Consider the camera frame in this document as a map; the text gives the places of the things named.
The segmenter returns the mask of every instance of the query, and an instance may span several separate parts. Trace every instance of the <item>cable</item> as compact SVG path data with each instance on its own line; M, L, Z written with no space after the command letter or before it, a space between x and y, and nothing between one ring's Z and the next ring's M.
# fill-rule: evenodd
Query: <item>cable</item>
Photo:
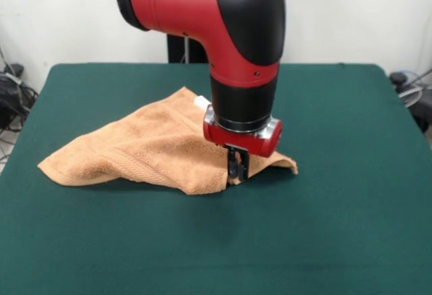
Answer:
M10 66L10 64L8 64L8 62L6 62L6 58L5 55L3 54L3 51L1 50L1 47L0 47L0 57L3 60L3 63L6 65L6 68L16 77L15 70Z
M399 72L400 72L400 73L403 73L403 74L410 74L411 76L414 76L416 79L417 79L417 78L420 78L420 75L419 75L418 73L414 72L414 71L410 71L410 70L400 70Z
M3 142L3 143L5 143L5 144L9 144L9 145L15 145L15 143L13 143L13 142L11 142L11 141L6 141L6 140L4 140L4 139L2 139L2 138L0 138L0 142Z
M417 103L422 99L422 97L423 97L423 91L420 90L420 91L418 92L417 97L416 97L414 100L412 100L412 101L409 102L409 103L405 103L405 107L406 107L406 108L410 108L410 107L416 105L416 104L417 104Z
M0 158L0 163L1 163L3 160L9 158L10 156L11 156L10 154L2 156L2 158Z
M410 108L410 107L414 106L415 104L417 104L422 99L423 91L425 91L425 90L432 90L432 86L420 87L420 86L416 85L415 88L400 93L399 98L403 99L404 97L407 97L409 95L412 95L412 94L415 94L416 92L418 92L418 96L413 101L410 101L409 103L405 103L405 107Z
M411 80L411 81L405 83L403 85L403 87L410 86L411 84L415 84L416 82L422 80L423 78L426 78L429 74L432 74L432 69L427 70L424 74L422 74L421 76L418 76L414 80Z

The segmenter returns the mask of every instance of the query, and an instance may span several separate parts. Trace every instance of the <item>white wall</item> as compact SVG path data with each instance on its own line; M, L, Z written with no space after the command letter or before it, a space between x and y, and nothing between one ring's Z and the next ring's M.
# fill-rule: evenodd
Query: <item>white wall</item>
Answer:
M283 61L432 66L432 0L287 0ZM0 45L37 89L60 62L166 62L165 36L141 32L115 0L0 0Z

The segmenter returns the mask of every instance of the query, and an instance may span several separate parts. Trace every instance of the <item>green felt surface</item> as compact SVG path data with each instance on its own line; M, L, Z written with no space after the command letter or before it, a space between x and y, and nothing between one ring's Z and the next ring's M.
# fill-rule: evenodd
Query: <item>green felt surface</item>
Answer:
M71 139L205 65L59 65L0 177L0 294L432 294L432 153L382 70L283 65L271 168L225 192L49 181Z

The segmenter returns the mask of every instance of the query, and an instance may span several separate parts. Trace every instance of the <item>towel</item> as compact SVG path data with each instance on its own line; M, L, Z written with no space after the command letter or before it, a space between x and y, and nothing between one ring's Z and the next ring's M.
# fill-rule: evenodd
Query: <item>towel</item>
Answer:
M177 188L186 194L221 192L239 184L227 175L227 150L205 140L205 112L182 88L125 118L78 137L38 167L64 186L88 186L118 178ZM249 176L273 165L298 173L294 160L274 153L250 157Z

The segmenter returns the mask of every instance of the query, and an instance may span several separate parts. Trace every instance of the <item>black cable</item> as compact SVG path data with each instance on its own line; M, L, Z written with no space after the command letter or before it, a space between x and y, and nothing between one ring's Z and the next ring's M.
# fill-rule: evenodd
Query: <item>black cable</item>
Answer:
M404 86L409 86L411 84L415 84L416 82L422 80L423 78L426 78L429 74L432 74L432 69L427 70L424 74L421 76L418 76L413 81L407 82Z
M15 143L13 143L13 142L11 142L11 141L6 141L6 140L4 140L4 139L2 139L2 138L0 138L0 142L6 143L6 144L8 144L8 145L15 145Z
M0 162L2 162L3 160L5 160L5 159L7 159L9 157L10 157L10 154L2 156L2 158L0 158Z

